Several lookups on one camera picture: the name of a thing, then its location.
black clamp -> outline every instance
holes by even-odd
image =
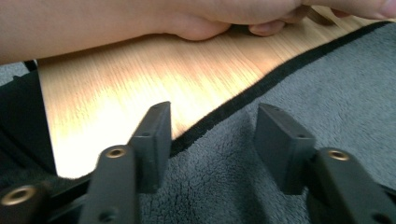
[[[308,188],[312,223],[396,223],[396,192],[376,184],[344,150],[316,150],[315,137],[285,111],[260,104],[255,148],[278,188],[289,195]]]
[[[69,189],[49,195],[40,183],[2,192],[0,223],[139,223],[137,193],[161,187],[171,143],[170,103],[154,105],[127,145],[104,150],[92,175]]]

black fabric edge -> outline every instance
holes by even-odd
[[[339,37],[329,43],[311,49],[282,63],[280,66],[272,70],[267,76],[259,80],[250,88],[236,95],[233,99],[225,102],[223,105],[210,112],[184,132],[180,137],[175,139],[172,142],[171,157],[176,156],[179,152],[190,147],[198,138],[211,130],[215,125],[227,119],[233,113],[254,101],[257,97],[264,95],[288,75],[294,73],[300,68],[303,68],[309,63],[316,61],[326,54],[343,47],[345,44],[390,23],[392,22],[380,21],[364,26],[357,31]]]

gray fleece fabric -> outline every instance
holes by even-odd
[[[309,223],[305,196],[283,195],[252,144],[259,103],[284,109],[317,147],[352,153],[396,189],[393,23],[295,71],[170,159],[163,187],[140,195],[143,223]]]
[[[0,86],[12,81],[14,76],[20,77],[27,72],[28,70],[23,65],[23,63],[0,65]]]

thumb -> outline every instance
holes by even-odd
[[[372,20],[396,18],[396,0],[303,0],[303,5],[330,7]]]

finger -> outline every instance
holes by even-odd
[[[279,33],[285,24],[284,21],[269,21],[257,25],[250,25],[248,29],[254,35],[268,36]]]
[[[302,0],[306,6],[324,6],[366,19],[396,18],[396,0]]]
[[[338,18],[344,18],[344,17],[348,17],[350,16],[349,13],[337,10],[337,9],[332,9],[332,14],[334,14],[334,16],[338,17]]]
[[[229,23],[186,16],[183,20],[177,20],[172,29],[169,29],[167,33],[178,35],[188,40],[205,40],[224,33],[230,26],[231,24]]]
[[[281,20],[284,21],[285,23],[297,23],[301,21],[304,17],[306,17],[310,9],[311,7],[308,6],[297,7],[295,10],[288,13],[286,16],[283,16]]]
[[[278,20],[297,7],[299,0],[210,0],[201,7],[200,15],[209,21],[231,24],[260,24]]]

